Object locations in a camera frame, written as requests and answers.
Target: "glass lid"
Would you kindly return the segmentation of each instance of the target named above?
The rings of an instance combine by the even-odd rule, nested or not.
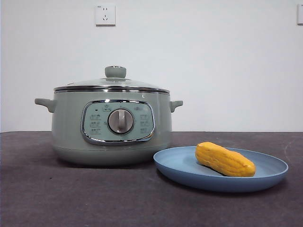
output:
[[[160,87],[136,81],[125,79],[126,68],[121,66],[108,66],[105,68],[106,78],[86,80],[68,84],[64,87],[56,87],[54,91],[81,91],[94,89],[109,90],[139,90],[139,91],[155,91],[169,93],[168,90]]]

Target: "printed icon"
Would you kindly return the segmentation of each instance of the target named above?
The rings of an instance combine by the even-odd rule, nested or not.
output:
[[[102,107],[102,111],[111,111],[111,108],[106,104],[104,107]]]
[[[146,133],[147,132],[147,128],[141,128],[140,129],[140,133]]]
[[[91,120],[100,120],[101,119],[101,116],[99,114],[92,114],[90,116],[90,119]]]
[[[100,126],[100,121],[91,122],[91,123],[89,124],[89,126],[90,126],[91,128],[99,127],[99,126]]]
[[[148,121],[140,121],[140,126],[141,127],[149,126],[149,122]]]
[[[101,134],[101,129],[91,129],[90,133],[91,134]]]
[[[149,116],[147,114],[141,114],[140,115],[140,120],[148,120]]]

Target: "lid rim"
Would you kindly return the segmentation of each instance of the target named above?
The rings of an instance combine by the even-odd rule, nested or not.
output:
[[[83,86],[63,86],[63,87],[55,87],[54,91],[64,91],[64,90],[94,90],[94,89],[115,89],[115,90],[138,90],[138,91],[156,91],[163,93],[170,93],[169,90],[162,88],[154,88],[154,87],[136,87],[136,86],[96,86],[96,85],[83,85]]]

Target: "corn cob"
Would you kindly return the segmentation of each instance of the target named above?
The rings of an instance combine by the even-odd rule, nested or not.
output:
[[[253,176],[256,171],[254,163],[242,154],[211,142],[199,143],[195,155],[199,163],[226,176]]]

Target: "side handle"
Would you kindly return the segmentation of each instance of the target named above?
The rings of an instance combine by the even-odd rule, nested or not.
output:
[[[183,101],[171,101],[170,102],[170,111],[173,113],[178,106],[182,106]]]
[[[51,113],[55,111],[56,102],[52,99],[35,98],[35,104],[46,106]]]

